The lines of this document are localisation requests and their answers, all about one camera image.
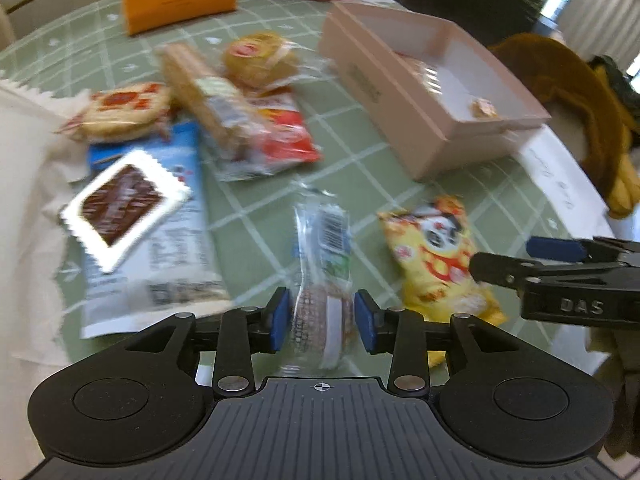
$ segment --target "barcode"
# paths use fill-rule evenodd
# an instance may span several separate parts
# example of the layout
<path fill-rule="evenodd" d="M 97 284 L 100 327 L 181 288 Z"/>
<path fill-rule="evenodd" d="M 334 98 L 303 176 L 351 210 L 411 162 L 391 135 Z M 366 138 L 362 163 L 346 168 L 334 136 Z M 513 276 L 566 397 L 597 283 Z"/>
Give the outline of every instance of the barcode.
<path fill-rule="evenodd" d="M 249 120 L 247 114 L 223 97 L 210 97 L 207 99 L 207 104 L 218 116 L 223 128 L 231 128 L 232 126 L 236 126 L 236 124 L 245 123 Z"/>
<path fill-rule="evenodd" d="M 347 231 L 347 219 L 342 213 L 322 213 L 322 228 L 320 233 L 320 245 L 334 253 L 345 253 L 345 234 Z"/>

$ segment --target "cartoon panda face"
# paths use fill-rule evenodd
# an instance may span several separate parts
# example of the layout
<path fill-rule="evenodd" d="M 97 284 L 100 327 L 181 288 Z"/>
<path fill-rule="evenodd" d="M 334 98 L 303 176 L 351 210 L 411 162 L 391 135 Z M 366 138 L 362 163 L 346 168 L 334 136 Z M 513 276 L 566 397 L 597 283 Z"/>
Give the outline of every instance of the cartoon panda face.
<path fill-rule="evenodd" d="M 420 228 L 428 247 L 435 253 L 449 253 L 460 245 L 460 224 L 450 216 L 421 218 Z"/>

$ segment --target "white arrow print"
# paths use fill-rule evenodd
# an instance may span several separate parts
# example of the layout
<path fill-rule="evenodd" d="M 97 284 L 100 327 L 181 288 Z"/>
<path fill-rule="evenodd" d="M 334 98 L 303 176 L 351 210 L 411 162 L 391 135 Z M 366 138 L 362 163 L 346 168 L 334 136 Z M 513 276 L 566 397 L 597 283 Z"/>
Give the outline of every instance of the white arrow print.
<path fill-rule="evenodd" d="M 82 269 L 69 260 L 65 263 L 65 268 L 60 270 L 60 274 L 64 276 L 65 283 L 69 283 L 78 277 L 80 270 Z"/>

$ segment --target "green tablecloth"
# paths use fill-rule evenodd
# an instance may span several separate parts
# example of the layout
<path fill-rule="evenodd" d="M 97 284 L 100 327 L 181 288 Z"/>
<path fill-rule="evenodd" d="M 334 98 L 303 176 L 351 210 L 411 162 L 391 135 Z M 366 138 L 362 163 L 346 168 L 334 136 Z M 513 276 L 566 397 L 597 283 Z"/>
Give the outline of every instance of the green tablecloth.
<path fill-rule="evenodd" d="M 55 20 L 0 54 L 4 77 L 70 96 L 143 80 L 161 80 L 153 48 L 187 40 L 203 52 L 234 38 L 270 28 L 315 48 L 329 4 L 304 0 L 238 0 L 229 14 L 181 23 L 128 38 L 120 0 L 102 0 Z M 306 123 L 324 153 L 324 161 L 297 168 L 315 186 L 335 192 L 353 226 L 353 281 L 383 306 L 398 304 L 401 276 L 386 248 L 375 212 L 412 206 L 437 193 L 459 195 L 469 213 L 478 246 L 495 253 L 520 255 L 532 235 L 564 237 L 566 230 L 543 193 L 512 158 L 451 171 L 426 185 L 416 184 L 398 163 L 366 112 L 328 76 L 295 88 Z M 264 304 L 286 283 L 296 263 L 292 256 L 293 216 L 289 171 L 252 182 L 224 184 L 209 171 L 210 234 L 229 293 L 237 304 Z M 67 303 L 62 337 L 70 358 L 78 360 L 103 348 L 112 338 L 81 340 L 79 326 L 84 279 L 81 252 L 70 240 L 58 282 Z M 554 327 L 524 321 L 511 291 L 496 289 L 510 320 L 505 328 L 540 348 L 548 348 Z M 264 373 L 275 370 L 272 356 L 258 356 Z M 357 343 L 348 369 L 337 373 L 381 374 L 388 356 L 371 357 Z M 441 370 L 435 382 L 446 378 Z"/>

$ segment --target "white square wrapper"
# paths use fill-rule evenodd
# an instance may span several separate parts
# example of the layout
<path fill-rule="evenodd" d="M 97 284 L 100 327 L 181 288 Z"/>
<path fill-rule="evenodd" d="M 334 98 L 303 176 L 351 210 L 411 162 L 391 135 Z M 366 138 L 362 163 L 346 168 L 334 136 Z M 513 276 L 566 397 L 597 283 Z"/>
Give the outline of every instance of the white square wrapper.
<path fill-rule="evenodd" d="M 84 201 L 96 190 L 112 180 L 123 168 L 133 166 L 156 187 L 161 201 L 143 214 L 116 242 L 109 246 L 95 228 L 82 215 Z M 73 235 L 78 238 L 88 254 L 95 258 L 102 272 L 113 272 L 127 252 L 146 232 L 165 216 L 175 212 L 191 195 L 191 190 L 180 182 L 158 161 L 144 150 L 132 150 L 100 175 L 94 178 L 63 209 L 61 216 Z"/>

